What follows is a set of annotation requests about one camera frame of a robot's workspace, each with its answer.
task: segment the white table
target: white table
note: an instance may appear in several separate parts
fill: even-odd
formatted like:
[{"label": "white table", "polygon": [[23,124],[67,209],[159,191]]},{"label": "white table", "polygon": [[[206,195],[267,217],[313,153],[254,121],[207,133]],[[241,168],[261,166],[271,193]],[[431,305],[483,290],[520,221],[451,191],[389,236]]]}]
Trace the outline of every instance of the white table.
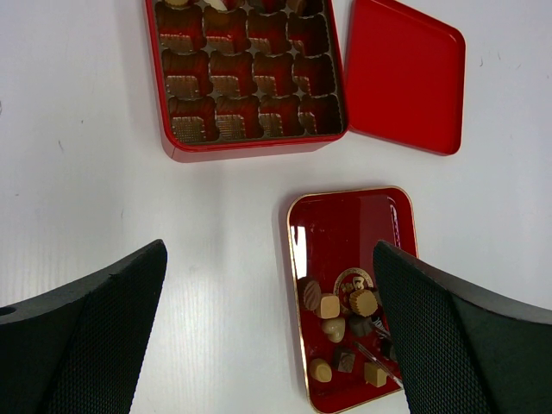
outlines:
[{"label": "white table", "polygon": [[[184,165],[161,149],[141,0],[2,1],[0,306],[162,238],[133,414],[309,413],[278,209],[292,194],[399,185],[421,258],[552,308],[552,4],[406,2],[466,38],[457,155],[349,133],[312,154]],[[351,0],[334,4],[345,47]],[[407,411],[397,393],[351,412]]]}]

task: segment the red box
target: red box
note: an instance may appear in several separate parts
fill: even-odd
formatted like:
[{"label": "red box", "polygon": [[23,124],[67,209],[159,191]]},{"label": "red box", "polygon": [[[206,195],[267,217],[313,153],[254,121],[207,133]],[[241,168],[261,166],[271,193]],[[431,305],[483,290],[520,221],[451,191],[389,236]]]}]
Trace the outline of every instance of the red box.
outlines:
[{"label": "red box", "polygon": [[[400,378],[398,364],[382,356],[381,340],[376,333],[373,331],[366,337],[356,338],[347,327],[341,342],[331,342],[322,331],[322,320],[301,305],[303,299],[299,287],[303,278],[314,279],[322,293],[339,297],[340,317],[350,317],[348,295],[357,287],[355,278],[361,278],[362,289],[377,293],[372,262],[373,248],[379,240],[393,243],[417,256],[416,232],[408,196],[396,187],[307,195],[292,204],[286,225],[304,378],[314,410],[340,412],[398,391],[399,386],[391,378],[387,378],[380,388],[364,381],[364,362],[369,360],[355,348],[353,341],[368,348]],[[386,323],[381,305],[375,315]],[[315,359],[330,363],[337,347],[354,351],[352,373],[332,369],[330,382],[313,379],[308,371],[310,363]]]},{"label": "red box", "polygon": [[[460,148],[465,42],[458,30],[399,2],[355,1],[347,82],[331,0],[223,0],[228,11],[204,0],[181,9],[145,2],[163,148],[174,160],[307,152],[349,129],[436,154]],[[167,63],[169,50],[180,56],[172,57],[176,63]],[[204,66],[206,53],[211,65],[216,53],[214,72]],[[224,65],[234,60],[232,72]],[[299,99],[292,117],[302,128],[284,127],[295,122],[283,118],[290,97]],[[214,100],[206,118],[215,120],[215,134],[201,117],[171,113],[174,98]],[[247,108],[217,102],[223,98],[243,99]],[[263,116],[261,102],[268,98],[285,99],[286,108]],[[222,107],[236,112],[219,116]],[[242,112],[259,121],[245,120]]]}]

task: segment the circular logo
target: circular logo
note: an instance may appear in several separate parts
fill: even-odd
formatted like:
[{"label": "circular logo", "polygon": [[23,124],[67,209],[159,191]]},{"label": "circular logo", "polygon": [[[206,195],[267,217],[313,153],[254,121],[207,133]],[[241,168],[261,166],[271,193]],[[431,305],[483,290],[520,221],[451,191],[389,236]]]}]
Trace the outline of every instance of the circular logo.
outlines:
[{"label": "circular logo", "polygon": [[342,313],[349,315],[352,311],[348,304],[348,295],[354,291],[373,288],[373,281],[368,272],[359,267],[351,267],[339,275],[334,284],[334,295],[339,298]]}]

